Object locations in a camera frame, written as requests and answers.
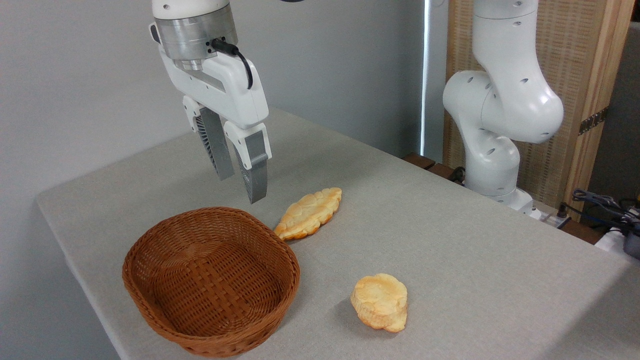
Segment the black cable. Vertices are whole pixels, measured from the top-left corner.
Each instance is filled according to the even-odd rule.
[[[633,226],[627,226],[626,224],[623,224],[623,223],[620,223],[620,222],[614,222],[614,221],[604,220],[604,219],[597,218],[597,217],[592,217],[591,215],[589,215],[587,213],[584,213],[584,212],[582,212],[582,211],[570,206],[566,202],[562,202],[562,205],[566,206],[568,209],[571,209],[573,212],[578,213],[578,214],[580,214],[580,215],[582,215],[582,216],[584,216],[584,217],[586,217],[588,219],[591,219],[591,220],[593,220],[595,222],[600,222],[602,224],[607,224],[607,225],[609,225],[611,227],[618,227],[618,228],[620,228],[622,230],[626,230],[626,231],[632,231],[632,232],[635,231],[635,227],[633,227]]]
[[[242,60],[242,63],[244,64],[244,69],[246,70],[246,77],[249,82],[249,86],[247,87],[247,89],[251,90],[251,87],[253,87],[253,74],[251,73],[251,67],[249,66],[249,62],[246,61],[246,58],[240,53],[240,50],[236,50],[236,53],[234,55],[237,55],[237,57],[239,57],[240,60]]]
[[[244,64],[244,69],[246,70],[246,78],[248,82],[247,90],[251,90],[251,88],[253,87],[253,73],[251,72],[251,67],[249,66],[249,62],[246,61],[246,58],[240,53],[238,46],[235,46],[234,44],[230,44],[221,38],[215,38],[211,41],[211,47],[215,51],[220,51],[227,55],[234,55],[239,57],[240,60],[242,60],[242,63]]]
[[[590,204],[593,204],[595,206],[593,206],[594,208],[600,208],[606,212],[608,212],[609,214],[615,215],[615,216],[619,216],[619,217],[623,217],[625,214],[620,213],[619,210],[624,211],[623,208],[620,207],[620,205],[618,204],[613,204],[613,205],[608,205],[608,204],[602,204],[601,202],[598,202],[597,200],[593,200],[593,199],[586,199],[583,197],[578,197],[575,195],[573,195],[573,201],[582,201],[582,202],[588,202]]]
[[[617,210],[620,210],[620,209],[619,209],[619,208],[617,208],[616,206],[610,206],[610,205],[605,205],[605,204],[594,204],[594,206],[591,206],[591,207],[589,207],[589,208],[586,208],[586,209],[584,210],[584,212],[585,212],[586,214],[589,214],[589,212],[590,212],[590,211],[592,212],[592,210],[593,210],[593,209],[603,209],[603,210],[606,210],[608,214],[616,215],[616,216],[619,216],[619,217],[622,217],[622,216],[624,216],[624,215],[625,215],[625,214],[623,214],[623,213],[619,213]]]

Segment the white wall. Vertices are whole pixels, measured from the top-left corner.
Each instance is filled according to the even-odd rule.
[[[417,150],[421,1],[232,6],[270,105]],[[0,2],[1,359],[116,357],[34,199],[189,131],[151,20],[150,1]]]

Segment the basket rim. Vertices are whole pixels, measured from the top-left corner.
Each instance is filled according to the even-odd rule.
[[[188,335],[188,334],[184,334],[182,332],[178,332],[178,331],[170,329],[169,327],[166,326],[166,324],[164,324],[164,322],[160,321],[159,318],[154,314],[154,312],[148,306],[148,302],[145,300],[145,298],[142,295],[142,292],[138,288],[137,284],[131,278],[131,275],[132,275],[132,271],[131,271],[132,264],[133,264],[133,261],[136,258],[136,255],[140,252],[140,249],[143,248],[143,246],[142,246],[143,243],[141,243],[140,240],[142,238],[144,238],[145,235],[147,235],[150,231],[152,231],[157,226],[160,226],[161,224],[169,222],[169,221],[173,220],[176,217],[185,217],[185,216],[189,216],[190,214],[192,214],[194,212],[202,212],[202,211],[211,211],[211,212],[222,211],[222,212],[233,213],[233,214],[236,214],[236,215],[240,215],[240,216],[244,216],[244,217],[249,218],[249,220],[251,220],[251,223],[253,225],[256,225],[257,227],[260,227],[263,231],[265,231],[269,235],[269,237],[273,240],[271,242],[273,245],[278,246],[278,247],[282,248],[283,250],[285,250],[285,253],[287,254],[287,257],[288,257],[287,264],[290,266],[290,268],[292,270],[291,286],[289,287],[289,289],[285,290],[284,296],[282,297],[282,300],[278,303],[278,305],[271,312],[269,312],[268,314],[264,315],[259,320],[256,320],[254,322],[248,323],[247,325],[243,326],[240,329],[237,329],[235,331],[226,332],[225,334],[221,334],[221,335],[194,336],[194,335]],[[204,208],[185,211],[183,213],[179,213],[179,214],[176,214],[176,215],[174,215],[172,217],[166,218],[166,219],[158,222],[156,225],[152,226],[151,228],[149,228],[149,230],[147,230],[142,236],[140,236],[140,238],[138,238],[138,240],[136,240],[134,245],[129,249],[129,251],[128,251],[126,257],[125,257],[125,261],[123,263],[123,266],[122,266],[122,278],[123,278],[124,283],[125,283],[125,288],[127,289],[129,294],[131,295],[134,303],[136,304],[136,307],[138,308],[138,311],[140,311],[141,315],[143,315],[143,318],[149,323],[149,325],[151,326],[151,328],[153,328],[153,330],[155,330],[157,332],[162,332],[162,333],[164,333],[164,335],[167,335],[167,336],[170,336],[170,337],[175,337],[175,338],[177,338],[179,340],[224,340],[225,338],[236,337],[239,334],[243,334],[248,329],[256,329],[256,328],[266,329],[266,327],[269,325],[269,323],[273,323],[274,320],[275,320],[276,323],[280,323],[282,321],[282,318],[284,317],[284,315],[278,315],[277,314],[278,310],[283,309],[283,308],[284,309],[288,309],[288,307],[291,305],[291,303],[293,303],[293,300],[295,299],[296,293],[298,291],[298,287],[300,285],[300,266],[298,264],[298,260],[296,258],[296,255],[293,252],[293,250],[290,248],[290,246],[288,244],[286,244],[286,242],[282,241],[273,232],[273,230],[268,228],[260,220],[256,219],[253,215],[251,215],[251,214],[249,214],[246,211],[243,211],[241,209],[228,208],[228,207],[225,207],[225,206],[216,206],[216,207],[204,207]]]

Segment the wooden block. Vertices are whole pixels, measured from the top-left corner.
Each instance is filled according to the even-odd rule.
[[[595,245],[595,243],[597,243],[598,240],[600,240],[600,238],[602,237],[602,233],[599,233],[594,229],[573,220],[569,220],[569,222],[567,222],[566,225],[564,225],[564,227],[562,228],[562,231],[566,232],[567,234],[571,234],[578,239],[584,240],[592,245]]]
[[[420,156],[420,155],[416,154],[415,152],[412,152],[409,155],[403,157],[402,160],[405,160],[408,163],[412,163],[415,166],[417,166],[419,168],[423,168],[425,170],[429,169],[430,167],[432,167],[436,163],[435,161],[433,161],[433,160],[431,160],[429,158],[425,158],[424,156]]]
[[[442,165],[442,164],[433,165],[432,167],[430,167],[428,169],[428,171],[432,172],[432,173],[434,173],[434,174],[436,174],[438,176],[442,176],[445,179],[450,178],[451,174],[453,174],[453,169],[452,168],[450,168],[448,166],[445,166],[445,165]]]

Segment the metal hinge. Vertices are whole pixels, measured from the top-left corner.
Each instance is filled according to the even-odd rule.
[[[583,120],[580,123],[580,135],[596,127],[599,123],[603,122],[607,118],[607,111],[609,107],[600,110],[598,113],[593,114],[588,119]]]

